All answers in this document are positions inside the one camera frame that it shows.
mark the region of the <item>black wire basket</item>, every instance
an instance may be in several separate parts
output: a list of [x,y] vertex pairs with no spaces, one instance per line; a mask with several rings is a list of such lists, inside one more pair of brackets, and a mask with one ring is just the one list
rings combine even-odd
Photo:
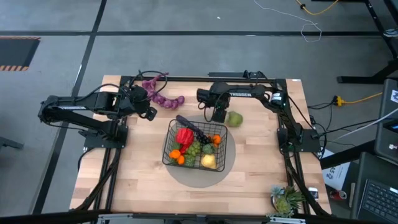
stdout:
[[[214,153],[216,157],[216,169],[207,168],[201,165],[200,160],[205,155],[202,150],[200,150],[200,154],[197,154],[195,158],[195,164],[193,166],[186,166],[186,165],[178,165],[175,163],[174,159],[170,158],[169,154],[173,150],[173,143],[175,142],[175,136],[177,131],[182,128],[187,128],[181,123],[179,123],[176,119],[171,120],[169,124],[169,130],[167,131],[166,135],[166,143],[164,145],[163,151],[163,164],[168,166],[177,166],[177,167],[185,167],[191,169],[201,169],[201,170],[209,170],[215,172],[222,172],[225,168],[225,154],[226,154],[226,143],[227,143],[227,135],[228,130],[226,126],[220,124],[211,124],[211,123],[203,123],[203,122],[196,122],[196,121],[189,121],[200,130],[202,130],[206,136],[213,136],[213,135],[220,135],[221,142]],[[197,141],[197,134],[193,132],[194,141]]]

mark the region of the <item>keyboard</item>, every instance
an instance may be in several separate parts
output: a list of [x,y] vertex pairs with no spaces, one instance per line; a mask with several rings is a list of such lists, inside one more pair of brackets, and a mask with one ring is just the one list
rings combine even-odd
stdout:
[[374,180],[366,180],[361,208],[398,224],[398,190]]

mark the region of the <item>yellow cable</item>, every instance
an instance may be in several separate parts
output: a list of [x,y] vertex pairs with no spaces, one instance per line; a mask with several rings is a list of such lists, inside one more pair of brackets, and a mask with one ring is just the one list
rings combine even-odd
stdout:
[[360,100],[356,100],[356,101],[352,101],[352,102],[347,102],[347,101],[341,100],[341,104],[354,104],[354,103],[359,103],[359,102],[362,102],[362,101],[371,99],[371,98],[373,98],[373,97],[380,96],[381,94],[383,94],[383,93],[378,93],[378,94],[375,94],[375,95],[371,95],[371,96],[368,96],[368,97],[366,97],[366,98],[363,98],[363,99],[360,99]]
[[[302,5],[302,3],[301,3],[299,0],[296,0],[296,1],[297,1],[297,3],[298,3],[299,5]],[[330,8],[332,8],[338,1],[339,1],[339,0],[336,0],[336,1],[335,1],[333,4],[331,4],[329,7],[327,7],[326,9],[324,9],[324,10],[322,10],[322,11],[320,11],[320,12],[317,12],[317,13],[313,13],[313,12],[308,11],[308,9],[307,9],[305,6],[303,7],[303,9],[304,9],[308,14],[311,14],[311,15],[313,15],[313,16],[316,16],[316,15],[322,14],[322,13],[326,12],[327,10],[329,10]]]

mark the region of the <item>red bell pepper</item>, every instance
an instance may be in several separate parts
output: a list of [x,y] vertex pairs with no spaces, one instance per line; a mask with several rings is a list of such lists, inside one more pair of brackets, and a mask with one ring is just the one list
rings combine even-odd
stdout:
[[193,131],[188,128],[179,129],[175,136],[175,141],[182,145],[180,149],[181,154],[185,154],[193,142]]

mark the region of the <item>white cable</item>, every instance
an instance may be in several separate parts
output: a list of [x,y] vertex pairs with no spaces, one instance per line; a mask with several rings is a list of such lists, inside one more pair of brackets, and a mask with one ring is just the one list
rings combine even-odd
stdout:
[[[314,22],[312,22],[312,21],[310,21],[310,20],[308,20],[308,19],[303,19],[303,18],[301,18],[301,17],[299,17],[299,16],[291,15],[291,14],[286,13],[286,12],[280,12],[280,11],[278,11],[278,10],[276,10],[276,9],[271,9],[271,8],[267,8],[267,7],[262,7],[256,0],[253,0],[253,1],[254,1],[254,3],[256,3],[258,6],[260,6],[261,9],[271,10],[271,11],[274,11],[274,12],[281,13],[281,14],[283,14],[283,15],[288,15],[288,16],[292,16],[292,17],[297,18],[297,19],[301,19],[301,20],[303,20],[303,21],[305,21],[305,22],[310,22],[309,24],[304,24],[303,27],[301,28],[301,31],[300,31],[300,32],[301,32],[301,35],[304,37],[304,40],[305,40],[307,43],[313,43],[313,42],[317,42],[317,41],[321,40],[321,37],[322,37],[322,30],[319,29],[319,27],[317,26],[317,25],[318,25],[317,23],[314,23]],[[317,29],[319,30],[320,33],[319,33],[319,38],[318,38],[318,40],[312,40],[312,41],[308,41],[308,40],[307,40],[307,38],[306,38],[305,35],[303,34],[303,30],[304,30],[304,27],[305,27],[305,26],[314,26],[315,28],[317,28]]]
[[372,125],[374,125],[374,124],[377,124],[378,122],[380,122],[380,121],[386,119],[387,117],[389,117],[390,115],[392,115],[393,113],[395,113],[395,112],[397,112],[397,111],[398,111],[398,108],[395,109],[394,111],[392,111],[391,113],[385,115],[384,117],[378,119],[377,121],[374,121],[374,122],[372,122],[372,123],[370,123],[370,124],[368,124],[368,125],[366,125],[366,126],[364,126],[364,127],[362,127],[362,128],[358,128],[357,130],[354,130],[354,131],[352,131],[352,132],[349,132],[349,133],[347,133],[347,134],[344,134],[344,135],[342,135],[342,136],[336,138],[336,139],[333,140],[333,141],[336,141],[337,139],[341,139],[341,138],[343,138],[343,137],[345,137],[345,136],[347,136],[347,135],[349,135],[349,134],[353,134],[353,133],[355,133],[355,132],[357,132],[357,131],[360,131],[360,130],[365,129],[365,128],[367,128],[367,127],[370,127],[370,126],[372,126]]

